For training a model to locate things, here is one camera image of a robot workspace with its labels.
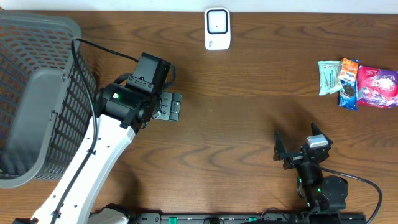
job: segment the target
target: gray plastic basket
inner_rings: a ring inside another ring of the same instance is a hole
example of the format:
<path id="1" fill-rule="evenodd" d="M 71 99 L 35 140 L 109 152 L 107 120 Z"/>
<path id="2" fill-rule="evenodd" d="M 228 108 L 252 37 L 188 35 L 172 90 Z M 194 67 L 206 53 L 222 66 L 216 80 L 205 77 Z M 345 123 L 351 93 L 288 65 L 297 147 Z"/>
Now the gray plastic basket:
<path id="1" fill-rule="evenodd" d="M 74 36 L 81 30 L 65 17 L 0 12 L 0 188 L 61 178 L 83 140 L 91 116 L 70 54 Z"/>

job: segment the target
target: basket mesh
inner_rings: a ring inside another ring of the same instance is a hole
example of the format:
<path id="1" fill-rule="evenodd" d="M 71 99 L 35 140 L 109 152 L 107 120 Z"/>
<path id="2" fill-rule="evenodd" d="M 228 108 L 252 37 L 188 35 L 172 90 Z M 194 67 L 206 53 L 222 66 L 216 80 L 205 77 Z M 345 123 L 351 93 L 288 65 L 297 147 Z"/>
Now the basket mesh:
<path id="1" fill-rule="evenodd" d="M 77 70 L 74 66 L 66 67 L 68 60 L 72 60 L 70 41 L 76 35 L 67 25 L 60 21 L 49 25 L 48 20 L 37 19 L 20 22 L 11 17 L 0 22 L 0 153 L 29 77 L 40 68 L 56 68 L 67 71 L 65 78 L 70 78 L 62 109 L 55 122 L 47 158 L 36 179 L 61 178 L 80 146 L 91 114 Z M 78 58 L 93 94 L 95 79 L 80 48 Z M 12 167 L 1 169 L 0 178 L 3 179 L 24 174 Z"/>

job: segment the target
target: white wall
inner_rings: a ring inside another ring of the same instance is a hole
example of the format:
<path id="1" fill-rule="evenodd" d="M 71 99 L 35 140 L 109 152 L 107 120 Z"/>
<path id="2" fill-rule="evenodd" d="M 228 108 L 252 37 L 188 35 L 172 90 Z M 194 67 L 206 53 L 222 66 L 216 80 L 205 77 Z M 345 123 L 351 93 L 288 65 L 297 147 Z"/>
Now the white wall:
<path id="1" fill-rule="evenodd" d="M 398 13 L 398 0 L 0 0 L 3 9 Z"/>

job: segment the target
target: pink snack bag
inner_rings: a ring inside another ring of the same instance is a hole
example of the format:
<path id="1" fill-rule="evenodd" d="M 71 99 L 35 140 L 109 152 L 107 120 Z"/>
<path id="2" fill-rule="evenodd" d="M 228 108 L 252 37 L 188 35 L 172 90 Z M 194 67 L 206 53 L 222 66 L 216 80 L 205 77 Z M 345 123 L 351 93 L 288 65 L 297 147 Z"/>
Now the pink snack bag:
<path id="1" fill-rule="evenodd" d="M 357 103 L 380 108 L 398 105 L 397 71 L 359 66 L 357 82 Z"/>

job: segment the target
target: green connector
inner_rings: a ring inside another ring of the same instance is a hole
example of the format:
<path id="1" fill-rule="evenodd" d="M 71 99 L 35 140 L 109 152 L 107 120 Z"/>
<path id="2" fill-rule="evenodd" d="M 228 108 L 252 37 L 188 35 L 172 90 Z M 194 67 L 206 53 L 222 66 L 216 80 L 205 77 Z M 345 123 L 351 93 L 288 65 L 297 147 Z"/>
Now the green connector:
<path id="1" fill-rule="evenodd" d="M 177 218 L 169 218 L 169 224 L 177 224 Z"/>

